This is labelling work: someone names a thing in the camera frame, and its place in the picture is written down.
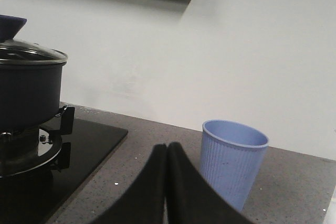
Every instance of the countertop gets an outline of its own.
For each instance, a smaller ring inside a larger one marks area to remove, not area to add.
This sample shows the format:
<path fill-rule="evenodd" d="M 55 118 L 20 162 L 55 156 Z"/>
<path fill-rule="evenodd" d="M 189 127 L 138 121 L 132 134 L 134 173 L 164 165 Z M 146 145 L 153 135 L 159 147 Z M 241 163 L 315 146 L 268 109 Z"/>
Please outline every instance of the countertop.
<path fill-rule="evenodd" d="M 121 127 L 129 133 L 48 224 L 90 223 L 126 191 L 155 144 L 180 142 L 198 168 L 199 131 L 82 106 L 76 106 L 75 117 Z M 323 223 L 335 184 L 336 161 L 270 147 L 243 214 L 255 224 Z"/>

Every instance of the black glass stovetop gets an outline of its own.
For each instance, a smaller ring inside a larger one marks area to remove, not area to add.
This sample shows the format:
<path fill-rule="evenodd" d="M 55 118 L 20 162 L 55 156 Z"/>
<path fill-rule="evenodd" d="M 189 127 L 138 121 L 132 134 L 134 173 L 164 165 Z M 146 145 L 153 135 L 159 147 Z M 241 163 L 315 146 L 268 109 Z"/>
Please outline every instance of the black glass stovetop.
<path fill-rule="evenodd" d="M 59 120 L 47 124 L 59 125 Z M 0 178 L 0 224 L 45 223 L 126 135 L 124 129 L 74 119 L 72 133 L 60 136 L 59 156 L 29 172 Z"/>

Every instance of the gas stove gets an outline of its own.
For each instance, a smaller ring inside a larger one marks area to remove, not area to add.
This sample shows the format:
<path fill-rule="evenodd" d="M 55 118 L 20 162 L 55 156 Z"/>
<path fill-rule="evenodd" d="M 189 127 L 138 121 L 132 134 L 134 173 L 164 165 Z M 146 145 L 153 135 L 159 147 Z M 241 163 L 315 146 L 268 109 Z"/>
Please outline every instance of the gas stove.
<path fill-rule="evenodd" d="M 74 113 L 1 134 L 0 224 L 45 223 L 127 135 Z"/>

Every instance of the blue plastic cup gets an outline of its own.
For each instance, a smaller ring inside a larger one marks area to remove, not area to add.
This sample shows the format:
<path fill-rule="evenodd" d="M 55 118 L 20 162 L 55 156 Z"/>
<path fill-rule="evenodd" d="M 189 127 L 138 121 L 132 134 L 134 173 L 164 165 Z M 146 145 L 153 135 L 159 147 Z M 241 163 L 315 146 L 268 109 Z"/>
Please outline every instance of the blue plastic cup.
<path fill-rule="evenodd" d="M 268 138 L 252 127 L 224 120 L 206 121 L 200 172 L 227 203 L 241 211 L 267 147 Z"/>

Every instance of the white wall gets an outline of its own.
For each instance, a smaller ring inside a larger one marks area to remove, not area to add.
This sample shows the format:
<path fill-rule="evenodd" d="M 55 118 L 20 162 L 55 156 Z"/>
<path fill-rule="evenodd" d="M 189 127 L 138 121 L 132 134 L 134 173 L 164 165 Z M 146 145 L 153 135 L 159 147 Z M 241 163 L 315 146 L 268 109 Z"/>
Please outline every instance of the white wall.
<path fill-rule="evenodd" d="M 69 55 L 61 99 L 336 159 L 336 0 L 0 0 Z"/>

